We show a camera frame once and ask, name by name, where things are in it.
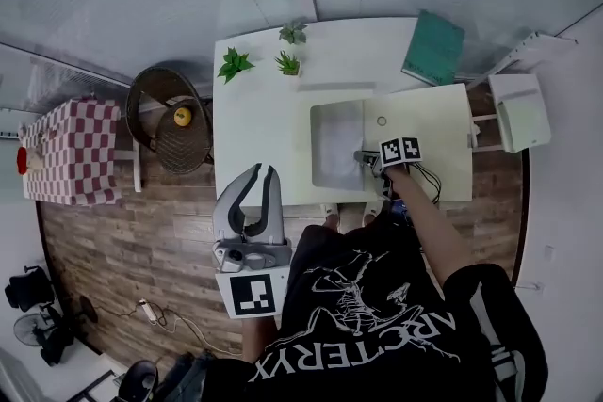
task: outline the checkered tablecloth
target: checkered tablecloth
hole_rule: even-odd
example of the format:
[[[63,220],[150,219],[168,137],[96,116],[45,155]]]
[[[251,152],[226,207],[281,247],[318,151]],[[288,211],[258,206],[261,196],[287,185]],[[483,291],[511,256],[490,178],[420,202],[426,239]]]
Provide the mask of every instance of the checkered tablecloth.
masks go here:
[[[114,101],[71,99],[27,127],[23,145],[41,146],[44,168],[24,176],[25,197],[60,204],[120,198],[113,177],[119,118]]]

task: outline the small succulent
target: small succulent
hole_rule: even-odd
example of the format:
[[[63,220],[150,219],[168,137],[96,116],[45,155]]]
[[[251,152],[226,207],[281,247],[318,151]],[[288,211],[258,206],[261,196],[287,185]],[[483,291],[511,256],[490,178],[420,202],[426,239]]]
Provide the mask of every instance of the small succulent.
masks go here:
[[[239,55],[234,47],[228,48],[228,54],[224,56],[224,64],[220,67],[220,72],[218,73],[218,77],[225,77],[224,84],[228,83],[232,80],[233,77],[236,76],[237,72],[246,71],[255,67],[249,60],[247,60],[247,56],[249,54]]]
[[[298,75],[300,72],[299,60],[295,56],[288,56],[285,51],[281,51],[281,56],[275,57],[274,60],[276,60],[279,70],[284,75]]]
[[[305,44],[305,34],[303,29],[306,28],[306,24],[299,22],[289,22],[283,25],[283,28],[279,31],[279,39],[285,39],[290,44]]]

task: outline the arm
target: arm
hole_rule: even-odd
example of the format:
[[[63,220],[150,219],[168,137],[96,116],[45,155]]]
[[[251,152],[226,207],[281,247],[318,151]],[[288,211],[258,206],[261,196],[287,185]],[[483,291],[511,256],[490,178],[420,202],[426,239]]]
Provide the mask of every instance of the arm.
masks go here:
[[[245,362],[255,363],[262,355],[264,348],[274,342],[277,337],[276,323],[273,316],[243,319],[243,355]]]
[[[475,263],[469,246],[405,169],[393,167],[386,173],[408,208],[435,278],[444,287],[452,273]]]

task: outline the white wall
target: white wall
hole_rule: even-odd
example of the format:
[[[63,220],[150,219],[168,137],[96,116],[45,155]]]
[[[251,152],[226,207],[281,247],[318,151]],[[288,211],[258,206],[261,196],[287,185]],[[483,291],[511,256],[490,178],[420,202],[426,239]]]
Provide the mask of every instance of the white wall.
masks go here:
[[[579,47],[537,73],[552,140],[530,152],[519,275],[544,290],[518,295],[548,357],[545,400],[590,402],[603,391],[603,8],[564,35]]]
[[[17,141],[0,140],[0,274],[2,288],[12,275],[23,274],[24,265],[44,264],[36,207],[23,197],[21,178],[17,174],[15,156]],[[67,400],[105,372],[99,357],[75,342],[65,350],[63,363],[49,367],[40,349],[21,344],[12,326],[22,316],[0,296],[0,348],[18,359],[36,380],[41,391],[57,402]],[[0,388],[5,389],[0,378]]]

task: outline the white desk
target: white desk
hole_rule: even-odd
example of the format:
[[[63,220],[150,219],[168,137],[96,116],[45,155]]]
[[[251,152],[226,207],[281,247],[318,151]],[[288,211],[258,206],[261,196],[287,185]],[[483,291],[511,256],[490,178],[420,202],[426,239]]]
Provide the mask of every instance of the white desk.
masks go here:
[[[346,191],[312,185],[310,107],[370,98],[375,89],[387,92],[425,88],[424,83],[400,71],[415,24],[415,18],[309,24],[304,31],[307,43],[301,46],[279,40],[278,28],[216,42],[213,123],[218,194],[253,163],[261,162],[264,168],[273,165],[277,169],[285,205],[376,200],[371,189]],[[235,47],[240,54],[249,53],[255,67],[224,85],[217,75],[228,47]],[[274,58],[280,50],[301,60],[299,79],[277,70]],[[425,102],[438,91],[425,90],[426,95],[421,96]],[[449,104],[456,106],[450,111],[456,114],[447,117],[448,110],[442,111],[440,102],[439,123],[456,129],[455,138],[460,139],[459,134],[465,136],[465,130],[468,134],[470,126],[466,95],[451,96]],[[465,114],[458,114],[464,109],[466,119]],[[458,172],[465,176],[460,182],[462,188],[452,189],[446,196],[444,191],[442,199],[468,201],[470,150],[459,159],[453,155],[450,162],[461,165]],[[261,190],[261,183],[257,183],[244,204],[261,204]]]

